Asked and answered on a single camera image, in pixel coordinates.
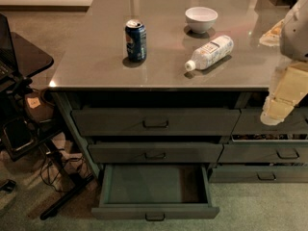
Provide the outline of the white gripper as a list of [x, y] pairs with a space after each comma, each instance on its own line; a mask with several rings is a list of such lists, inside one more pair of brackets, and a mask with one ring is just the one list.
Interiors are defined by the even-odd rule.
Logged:
[[274, 126], [285, 120], [295, 106], [308, 94], [308, 64], [292, 62], [280, 65], [272, 74], [260, 120]]

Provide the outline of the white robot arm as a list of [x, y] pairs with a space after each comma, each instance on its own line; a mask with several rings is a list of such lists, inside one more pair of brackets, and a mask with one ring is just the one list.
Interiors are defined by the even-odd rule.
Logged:
[[261, 36], [265, 46], [279, 46], [280, 53], [292, 61], [273, 72], [269, 95], [260, 115], [262, 123], [283, 122], [308, 94], [308, 0], [297, 0], [285, 18]]

